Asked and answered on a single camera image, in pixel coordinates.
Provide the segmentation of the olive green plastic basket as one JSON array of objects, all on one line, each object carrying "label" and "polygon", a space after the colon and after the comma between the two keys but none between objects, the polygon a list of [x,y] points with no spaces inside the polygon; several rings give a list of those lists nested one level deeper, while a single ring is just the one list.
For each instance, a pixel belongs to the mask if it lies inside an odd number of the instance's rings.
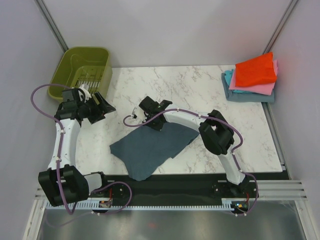
[{"label": "olive green plastic basket", "polygon": [[68,49],[53,75],[48,95],[61,103],[63,88],[56,84],[71,88],[86,84],[90,94],[100,92],[106,98],[113,74],[110,59],[109,51],[103,47],[78,46]]}]

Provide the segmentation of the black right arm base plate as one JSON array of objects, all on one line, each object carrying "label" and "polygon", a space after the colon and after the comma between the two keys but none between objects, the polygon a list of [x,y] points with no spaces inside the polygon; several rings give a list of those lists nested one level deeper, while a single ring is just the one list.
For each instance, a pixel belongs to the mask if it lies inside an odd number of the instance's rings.
[{"label": "black right arm base plate", "polygon": [[216,181],[212,188],[214,195],[219,198],[255,198],[257,193],[254,182],[236,185],[228,181]]}]

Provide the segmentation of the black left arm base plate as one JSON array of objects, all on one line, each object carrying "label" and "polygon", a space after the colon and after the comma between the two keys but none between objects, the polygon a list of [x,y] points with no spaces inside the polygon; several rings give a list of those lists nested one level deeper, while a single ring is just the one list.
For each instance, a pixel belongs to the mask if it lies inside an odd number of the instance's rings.
[{"label": "black left arm base plate", "polygon": [[94,189],[89,193],[92,197],[122,198],[126,191],[125,183],[122,181],[109,182],[107,185]]}]

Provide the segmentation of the slate blue t shirt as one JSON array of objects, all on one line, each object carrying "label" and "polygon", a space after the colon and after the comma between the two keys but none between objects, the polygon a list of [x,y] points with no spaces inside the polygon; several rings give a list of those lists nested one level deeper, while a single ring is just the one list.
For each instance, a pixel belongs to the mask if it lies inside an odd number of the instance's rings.
[{"label": "slate blue t shirt", "polygon": [[177,123],[165,123],[160,131],[141,126],[109,148],[110,153],[124,163],[131,179],[144,181],[166,160],[175,158],[198,135],[198,131]]}]

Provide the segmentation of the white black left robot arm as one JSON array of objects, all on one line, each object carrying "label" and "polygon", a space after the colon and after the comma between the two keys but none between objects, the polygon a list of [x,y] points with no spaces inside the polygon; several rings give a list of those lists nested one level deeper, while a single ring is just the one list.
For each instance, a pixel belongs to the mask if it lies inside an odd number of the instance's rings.
[{"label": "white black left robot arm", "polygon": [[82,84],[62,91],[62,102],[54,115],[56,139],[47,170],[38,174],[38,182],[53,207],[87,200],[93,191],[99,197],[110,191],[101,172],[83,175],[76,168],[76,147],[82,121],[95,124],[114,112],[104,97]]}]

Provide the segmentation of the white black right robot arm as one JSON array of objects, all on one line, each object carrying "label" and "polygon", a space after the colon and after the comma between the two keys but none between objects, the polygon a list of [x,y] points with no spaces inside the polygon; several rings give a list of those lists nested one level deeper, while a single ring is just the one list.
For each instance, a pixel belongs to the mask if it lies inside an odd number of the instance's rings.
[{"label": "white black right robot arm", "polygon": [[157,131],[162,130],[166,123],[179,124],[197,131],[205,148],[219,158],[226,173],[230,193],[240,197],[249,191],[248,174],[240,167],[235,154],[244,139],[219,111],[212,110],[206,114],[192,112],[174,105],[169,100],[157,102],[147,96],[132,113],[142,120],[144,125]]}]

